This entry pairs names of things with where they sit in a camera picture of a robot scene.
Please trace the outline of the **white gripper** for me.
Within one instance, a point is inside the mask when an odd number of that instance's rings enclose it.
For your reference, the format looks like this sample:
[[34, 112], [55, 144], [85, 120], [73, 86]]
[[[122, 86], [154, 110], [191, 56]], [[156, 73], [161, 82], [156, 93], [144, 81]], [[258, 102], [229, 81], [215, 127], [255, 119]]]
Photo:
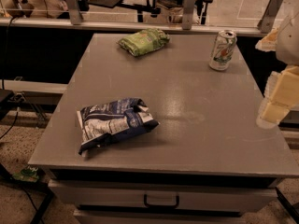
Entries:
[[[276, 51], [278, 60], [287, 65], [299, 65], [299, 8], [293, 8], [279, 29], [273, 29], [259, 40], [255, 48], [264, 52]], [[299, 67], [287, 66], [280, 73], [272, 72], [263, 95], [256, 124], [272, 129], [299, 104]]]

